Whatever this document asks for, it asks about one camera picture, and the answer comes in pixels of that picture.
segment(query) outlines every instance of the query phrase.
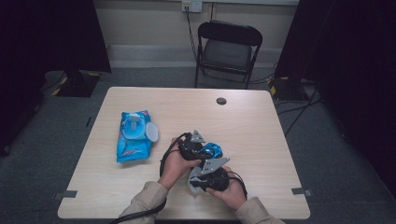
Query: black folding chair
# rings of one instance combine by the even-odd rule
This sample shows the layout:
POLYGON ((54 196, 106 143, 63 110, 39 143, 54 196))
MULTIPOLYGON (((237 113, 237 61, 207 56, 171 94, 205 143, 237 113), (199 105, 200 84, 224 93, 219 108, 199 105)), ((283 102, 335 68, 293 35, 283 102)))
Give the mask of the black folding chair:
POLYGON ((248 88, 257 53, 262 45, 262 34, 255 28, 225 21, 207 21, 198 27, 198 55, 195 84, 199 70, 205 69, 244 76, 248 88))

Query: chair backrest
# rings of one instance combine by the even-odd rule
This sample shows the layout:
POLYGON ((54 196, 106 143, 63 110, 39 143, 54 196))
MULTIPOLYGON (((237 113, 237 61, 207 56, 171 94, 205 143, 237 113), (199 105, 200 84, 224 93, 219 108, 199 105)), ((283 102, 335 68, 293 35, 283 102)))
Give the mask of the chair backrest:
POLYGON ((260 47, 262 34, 254 27, 225 21, 207 21, 198 27, 198 37, 260 47))

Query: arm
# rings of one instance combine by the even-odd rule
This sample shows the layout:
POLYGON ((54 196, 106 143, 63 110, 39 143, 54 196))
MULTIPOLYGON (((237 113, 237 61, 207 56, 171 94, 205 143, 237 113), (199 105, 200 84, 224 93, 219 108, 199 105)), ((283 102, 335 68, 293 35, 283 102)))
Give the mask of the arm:
MULTIPOLYGON (((230 167, 223 167, 227 172, 231 172, 230 167)), ((235 177, 233 173, 228 173, 229 177, 235 177)), ((230 186, 224 191, 206 189, 212 196, 222 200, 227 206, 235 211, 236 216, 243 224, 280 224, 282 220, 268 214, 260 199, 255 197, 247 200, 242 186, 236 180, 230 180, 230 186)))
MULTIPOLYGON (((159 206, 165 200, 169 190, 176 184, 177 180, 181 178, 191 167, 198 165, 201 161, 186 161, 178 150, 178 145, 175 144, 170 150, 170 154, 165 161, 163 167, 163 175, 157 182, 147 182, 142 191, 140 191, 131 200, 131 204, 122 212, 120 217, 141 212, 148 211, 159 206)), ((133 219, 122 223, 154 223, 157 214, 133 219)))

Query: electrical outlet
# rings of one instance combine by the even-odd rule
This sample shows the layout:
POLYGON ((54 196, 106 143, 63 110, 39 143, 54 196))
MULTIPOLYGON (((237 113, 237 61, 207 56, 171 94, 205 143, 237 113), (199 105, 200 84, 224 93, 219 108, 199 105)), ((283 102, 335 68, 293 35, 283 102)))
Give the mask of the electrical outlet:
POLYGON ((192 8, 192 12, 202 12, 202 2, 201 1, 192 1, 191 8, 192 8))
POLYGON ((186 11, 186 7, 189 9, 189 12, 192 12, 191 1, 181 1, 181 11, 186 11))

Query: beige sleeve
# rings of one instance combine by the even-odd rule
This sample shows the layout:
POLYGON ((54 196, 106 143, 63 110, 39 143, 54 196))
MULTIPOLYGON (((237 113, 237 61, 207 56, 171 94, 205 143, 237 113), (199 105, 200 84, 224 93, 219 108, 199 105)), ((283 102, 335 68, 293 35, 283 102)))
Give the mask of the beige sleeve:
MULTIPOLYGON (((164 186, 157 182, 149 181, 145 184, 145 187, 143 187, 142 191, 132 198, 131 204, 125 208, 120 217, 153 209, 163 203, 167 195, 168 190, 164 186)), ((122 223, 154 223, 156 217, 157 214, 125 221, 122 223)))
POLYGON ((259 198, 254 197, 244 204, 235 212, 236 216, 243 224, 281 224, 282 220, 268 214, 267 209, 259 198))

